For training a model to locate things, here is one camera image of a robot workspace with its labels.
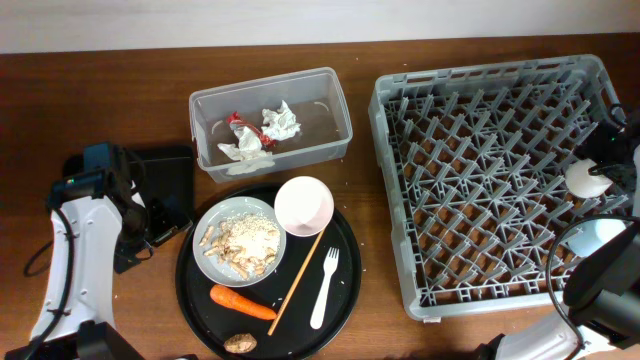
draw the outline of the brown tabletop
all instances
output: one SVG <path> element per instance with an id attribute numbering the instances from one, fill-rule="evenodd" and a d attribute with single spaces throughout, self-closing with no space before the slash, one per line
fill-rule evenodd
<path id="1" fill-rule="evenodd" d="M 525 329 L 553 309 L 448 318 L 441 324 L 406 315 L 367 114 L 374 82 L 384 74 L 591 53 L 604 61 L 620 100 L 634 105 L 640 89 L 639 45 L 640 34 L 623 34 L 2 55 L 0 351 L 27 344 L 42 306 L 47 275 L 25 278 L 22 269 L 52 239 L 44 199 L 65 159 L 105 140 L 130 147 L 190 144 L 192 92 L 323 66 L 338 73 L 351 113 L 354 137 L 344 161 L 225 184 L 196 168 L 197 214 L 246 184 L 310 175 L 329 186 L 358 242 L 364 243 L 360 251 L 366 272 L 353 315 L 318 358 L 452 359 L 500 333 Z M 176 236 L 151 261 L 114 276 L 118 331 L 149 359 L 187 353 L 215 357 L 193 335 L 176 300 L 175 266 L 183 238 Z M 590 358 L 638 357 L 640 349 L 632 348 Z"/>

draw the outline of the black tray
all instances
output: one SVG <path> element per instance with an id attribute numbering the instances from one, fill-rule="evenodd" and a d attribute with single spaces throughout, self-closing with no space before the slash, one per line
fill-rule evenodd
<path id="1" fill-rule="evenodd" d="M 226 198 L 251 196 L 273 206 L 279 188 L 280 185 L 251 186 Z M 271 321 L 226 309 L 210 299 L 209 291 L 214 282 L 200 271 L 193 258 L 191 244 L 195 224 L 197 222 L 178 257 L 176 291 L 189 326 L 219 356 L 229 359 L 305 358 L 327 345 L 347 322 L 358 298 L 362 264 L 356 238 L 337 210 L 272 336 L 267 335 Z M 234 290 L 261 305 L 271 307 L 275 303 L 273 309 L 277 312 L 283 301 L 279 299 L 286 296 L 314 240 L 315 236 L 299 238 L 287 234 L 285 254 L 276 271 L 255 285 Z M 319 330 L 314 330 L 309 321 L 324 276 L 322 265 L 329 247 L 340 249 L 340 260 L 331 278 L 324 322 Z M 258 346 L 242 356 L 227 353 L 224 341 L 243 333 L 252 334 Z"/>

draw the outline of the pink bowl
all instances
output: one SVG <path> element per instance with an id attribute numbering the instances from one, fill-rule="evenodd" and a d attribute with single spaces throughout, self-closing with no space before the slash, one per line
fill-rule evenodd
<path id="1" fill-rule="evenodd" d="M 290 234 L 312 236 L 333 217 L 333 196 L 320 180 L 299 176 L 287 181 L 276 195 L 276 219 Z"/>

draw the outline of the gray dish rack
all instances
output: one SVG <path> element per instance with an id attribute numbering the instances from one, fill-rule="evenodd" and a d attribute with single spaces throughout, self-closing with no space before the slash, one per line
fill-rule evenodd
<path id="1" fill-rule="evenodd" d="M 544 265 L 559 231 L 594 213 L 630 213 L 615 185 L 583 200 L 563 177 L 577 160 L 573 148 L 611 121 L 617 102 L 593 55 L 376 81 L 369 116 L 411 318 L 550 303 Z M 613 116 L 624 119 L 621 110 Z M 581 260 L 561 250 L 553 257 L 558 292 Z"/>

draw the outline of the chopstick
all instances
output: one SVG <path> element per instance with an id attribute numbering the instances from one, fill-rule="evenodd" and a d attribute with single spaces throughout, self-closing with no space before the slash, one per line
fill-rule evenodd
<path id="1" fill-rule="evenodd" d="M 282 314 L 284 314 L 284 310 L 287 308 L 287 304 L 289 304 L 289 299 L 291 299 L 291 296 L 293 295 L 293 292 L 296 290 L 296 287 L 298 286 L 298 282 L 300 281 L 300 278 L 302 277 L 302 274 L 304 274 L 304 271 L 307 268 L 307 265 L 309 265 L 309 260 L 311 260 L 311 257 L 313 256 L 313 253 L 316 251 L 316 247 L 318 247 L 318 243 L 320 242 L 320 239 L 322 238 L 322 235 L 324 234 L 324 230 L 325 229 L 322 229 L 320 234 L 318 234 L 318 237 L 316 238 L 316 241 L 313 243 L 313 246 L 311 246 L 311 250 L 309 250 L 309 254 L 307 254 L 307 258 L 304 259 L 304 262 L 302 263 L 302 267 L 298 271 L 298 275 L 296 275 L 296 279 L 293 280 L 293 284 L 291 284 L 291 288 L 289 289 L 289 292 L 287 293 L 287 297 L 284 298 L 284 302 L 282 303 L 282 306 L 280 306 L 280 310 L 278 310 L 278 315 L 273 320 L 273 323 L 271 323 L 271 327 L 269 328 L 269 331 L 267 332 L 267 334 L 269 336 L 271 336 L 273 334 L 273 331 L 276 329 L 276 326 L 278 326 L 278 322 L 280 321 L 280 318 L 282 317 Z"/>

